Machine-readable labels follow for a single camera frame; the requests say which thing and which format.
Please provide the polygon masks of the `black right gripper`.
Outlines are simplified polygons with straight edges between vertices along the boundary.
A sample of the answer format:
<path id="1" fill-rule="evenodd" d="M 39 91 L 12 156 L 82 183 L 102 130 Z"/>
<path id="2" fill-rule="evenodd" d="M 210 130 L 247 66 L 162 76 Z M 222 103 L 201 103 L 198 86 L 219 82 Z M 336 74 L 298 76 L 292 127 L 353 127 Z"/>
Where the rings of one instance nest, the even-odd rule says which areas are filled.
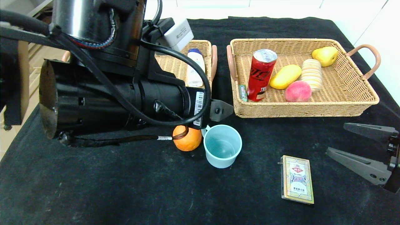
<path id="1" fill-rule="evenodd" d="M 374 185 L 398 193 L 400 188 L 399 132 L 394 127 L 372 124 L 345 123 L 343 128 L 378 142 L 388 141 L 388 165 L 328 147 L 326 154 Z"/>

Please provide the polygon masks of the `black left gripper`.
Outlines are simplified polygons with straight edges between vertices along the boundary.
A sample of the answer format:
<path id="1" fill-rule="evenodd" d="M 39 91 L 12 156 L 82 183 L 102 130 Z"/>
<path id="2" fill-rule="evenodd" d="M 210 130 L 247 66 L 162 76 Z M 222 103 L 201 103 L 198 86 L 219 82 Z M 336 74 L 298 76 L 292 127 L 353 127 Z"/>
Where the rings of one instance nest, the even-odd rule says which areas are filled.
<path id="1" fill-rule="evenodd" d="M 205 127 L 209 116 L 220 122 L 233 114 L 234 107 L 222 100 L 211 99 L 210 113 L 204 112 L 196 120 L 188 122 L 204 108 L 205 89 L 179 86 L 162 82 L 148 83 L 148 116 L 162 122 L 188 125 L 193 129 Z"/>

